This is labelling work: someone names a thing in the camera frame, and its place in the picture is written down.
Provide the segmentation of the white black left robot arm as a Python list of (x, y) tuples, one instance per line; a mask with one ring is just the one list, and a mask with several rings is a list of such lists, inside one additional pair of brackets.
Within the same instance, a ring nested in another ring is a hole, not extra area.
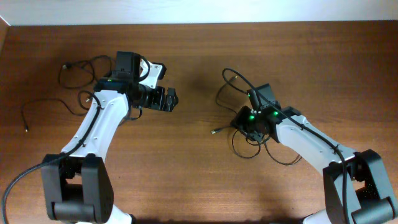
[(158, 86), (166, 67), (134, 52), (119, 51), (114, 70), (94, 86), (92, 104), (60, 154), (47, 154), (41, 168), (45, 207), (51, 220), (65, 223), (135, 223), (114, 203), (105, 167), (113, 136), (131, 109), (171, 112), (174, 88)]

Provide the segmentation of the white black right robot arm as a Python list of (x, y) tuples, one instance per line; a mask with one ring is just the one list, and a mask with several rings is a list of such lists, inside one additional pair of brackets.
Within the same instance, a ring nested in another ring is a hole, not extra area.
[(385, 223), (397, 218), (397, 199), (377, 152), (346, 147), (295, 108), (281, 108), (268, 84), (245, 93), (251, 106), (243, 106), (231, 125), (260, 146), (273, 139), (291, 148), (323, 177), (325, 209), (299, 223)]

